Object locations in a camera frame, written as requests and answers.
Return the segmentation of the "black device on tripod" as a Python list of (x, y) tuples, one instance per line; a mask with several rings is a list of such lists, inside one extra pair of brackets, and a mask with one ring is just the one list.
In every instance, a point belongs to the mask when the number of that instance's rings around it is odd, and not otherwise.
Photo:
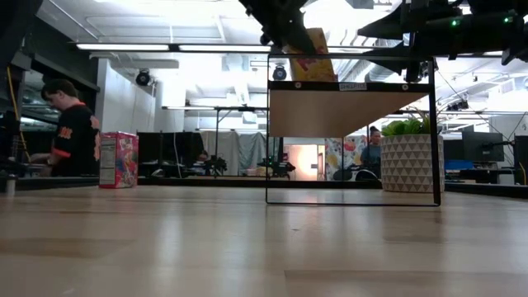
[(224, 172), (227, 170), (227, 163), (224, 159), (213, 155), (209, 160), (204, 161), (203, 169), (206, 176), (223, 176)]

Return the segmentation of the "succulent in white patterned pot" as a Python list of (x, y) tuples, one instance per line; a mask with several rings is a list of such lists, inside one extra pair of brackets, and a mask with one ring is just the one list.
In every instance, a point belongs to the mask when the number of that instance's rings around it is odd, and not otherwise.
[(386, 191), (432, 193), (433, 161), (431, 119), (419, 111), (406, 120), (396, 120), (382, 131), (380, 176)]

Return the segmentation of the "black background table frame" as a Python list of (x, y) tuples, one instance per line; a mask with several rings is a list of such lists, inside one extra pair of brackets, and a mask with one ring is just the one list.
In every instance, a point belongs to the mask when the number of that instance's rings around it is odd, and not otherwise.
[[(164, 111), (183, 114), (184, 132), (197, 133), (201, 131), (236, 131), (240, 134), (255, 134), (261, 132), (266, 138), (267, 156), (267, 112), (261, 106), (164, 106)], [(235, 177), (249, 176), (252, 169)]]

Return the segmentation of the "black computer monitor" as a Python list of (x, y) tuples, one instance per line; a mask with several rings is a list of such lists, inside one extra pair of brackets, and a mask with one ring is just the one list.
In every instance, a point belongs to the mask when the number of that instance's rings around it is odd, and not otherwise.
[(528, 135), (514, 138), (515, 183), (528, 186)]
[(464, 156), (472, 162), (503, 162), (503, 137), (499, 133), (463, 132)]

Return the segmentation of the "wooden shelf with black frame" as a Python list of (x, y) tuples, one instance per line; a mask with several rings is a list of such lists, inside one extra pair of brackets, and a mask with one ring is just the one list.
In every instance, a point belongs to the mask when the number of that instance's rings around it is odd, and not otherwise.
[[(290, 58), (358, 59), (363, 54), (288, 54)], [(428, 97), (433, 161), (433, 202), (441, 205), (435, 59), (428, 84), (384, 82), (270, 81), (267, 83), (267, 137), (345, 138), (381, 117)]]

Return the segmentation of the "blue box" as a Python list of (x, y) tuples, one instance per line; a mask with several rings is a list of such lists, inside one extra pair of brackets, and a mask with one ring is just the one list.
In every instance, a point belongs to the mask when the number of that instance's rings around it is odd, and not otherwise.
[(445, 160), (444, 168), (448, 170), (471, 170), (474, 168), (474, 163), (467, 160)]

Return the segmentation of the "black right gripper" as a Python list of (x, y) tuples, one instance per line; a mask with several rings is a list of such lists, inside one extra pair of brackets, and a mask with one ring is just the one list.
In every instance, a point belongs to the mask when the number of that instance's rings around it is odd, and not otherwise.
[(406, 81), (418, 83), (424, 76), (431, 74), (429, 67), (434, 66), (434, 58), (427, 51), (426, 27), (432, 13), (432, 0), (410, 0), (409, 4), (400, 4), (394, 11), (377, 21), (363, 26), (357, 35), (364, 37), (401, 40), (403, 28), (402, 15), (406, 15), (407, 30), (410, 33), (409, 50), (403, 41), (390, 47), (367, 51), (368, 61), (400, 74), (407, 68)]

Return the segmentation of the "long ceiling light bar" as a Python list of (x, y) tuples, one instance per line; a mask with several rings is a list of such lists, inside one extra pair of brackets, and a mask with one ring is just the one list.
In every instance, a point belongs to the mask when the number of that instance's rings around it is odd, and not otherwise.
[[(77, 43), (78, 50), (89, 52), (171, 52), (171, 53), (240, 53), (267, 54), (270, 45), (231, 45), (231, 44), (117, 44), (117, 43)], [(328, 46), (331, 54), (359, 54), (370, 50), (385, 50), (388, 47), (372, 46)], [(477, 56), (501, 57), (502, 51), (485, 51), (475, 53)]]

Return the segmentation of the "red Froot Loops cereal box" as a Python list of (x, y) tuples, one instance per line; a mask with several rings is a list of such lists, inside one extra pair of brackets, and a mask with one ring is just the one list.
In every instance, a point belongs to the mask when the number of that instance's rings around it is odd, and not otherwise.
[(139, 137), (123, 132), (101, 136), (99, 187), (108, 189), (137, 186)]

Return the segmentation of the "yellow Pops cereal box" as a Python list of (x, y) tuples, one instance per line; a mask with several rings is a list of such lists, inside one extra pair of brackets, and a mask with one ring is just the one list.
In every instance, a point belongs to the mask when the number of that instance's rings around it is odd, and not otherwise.
[[(328, 54), (328, 45), (322, 28), (309, 28), (309, 37), (318, 54)], [(332, 60), (316, 58), (289, 58), (294, 81), (336, 82)]]

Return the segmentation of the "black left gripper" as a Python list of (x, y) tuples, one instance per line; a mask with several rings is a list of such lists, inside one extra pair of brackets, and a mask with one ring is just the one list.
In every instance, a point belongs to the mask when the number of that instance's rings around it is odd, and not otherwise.
[(262, 27), (261, 42), (286, 42), (303, 54), (316, 54), (304, 26), (301, 8), (308, 0), (238, 0), (245, 13)]

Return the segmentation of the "black aluminium table frame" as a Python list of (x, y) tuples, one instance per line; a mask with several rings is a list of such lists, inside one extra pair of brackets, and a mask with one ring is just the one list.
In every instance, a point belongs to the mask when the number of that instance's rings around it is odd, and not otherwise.
[[(96, 186), (99, 180), (95, 177), (30, 177), (15, 180), (18, 191), (35, 191), (54, 188), (73, 188)], [(290, 188), (290, 189), (370, 189), (380, 190), (379, 181), (288, 181), (256, 179), (220, 179), (220, 178), (140, 178), (140, 186), (203, 186), (203, 187), (242, 187), (242, 188)], [(471, 195), (497, 196), (528, 200), (528, 186), (509, 186), (493, 184), (472, 184), (447, 182), (445, 190)]]

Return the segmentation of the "colourful patterned cloth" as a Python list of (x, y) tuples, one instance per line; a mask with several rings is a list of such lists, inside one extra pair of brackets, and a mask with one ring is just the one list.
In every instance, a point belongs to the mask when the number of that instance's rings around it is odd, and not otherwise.
[(325, 138), (325, 178), (330, 182), (352, 182), (361, 166), (361, 154), (367, 146), (365, 135), (344, 139)]

